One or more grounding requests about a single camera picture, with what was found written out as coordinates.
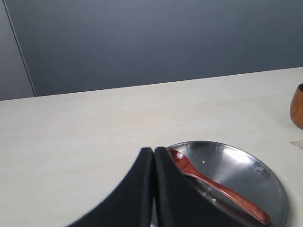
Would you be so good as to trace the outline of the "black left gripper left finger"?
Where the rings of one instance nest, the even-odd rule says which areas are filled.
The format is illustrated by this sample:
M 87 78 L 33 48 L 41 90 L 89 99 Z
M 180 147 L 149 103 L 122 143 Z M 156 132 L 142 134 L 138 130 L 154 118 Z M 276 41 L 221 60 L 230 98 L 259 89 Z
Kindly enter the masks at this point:
M 152 219 L 152 149 L 142 148 L 120 184 L 71 227 L 149 227 Z

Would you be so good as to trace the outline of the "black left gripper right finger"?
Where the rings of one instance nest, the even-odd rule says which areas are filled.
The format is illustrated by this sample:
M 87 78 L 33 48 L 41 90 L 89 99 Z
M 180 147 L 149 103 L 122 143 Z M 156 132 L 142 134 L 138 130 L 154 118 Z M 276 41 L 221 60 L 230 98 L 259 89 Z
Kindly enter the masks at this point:
M 155 203 L 159 227 L 242 227 L 212 205 L 185 179 L 165 147 L 154 151 Z

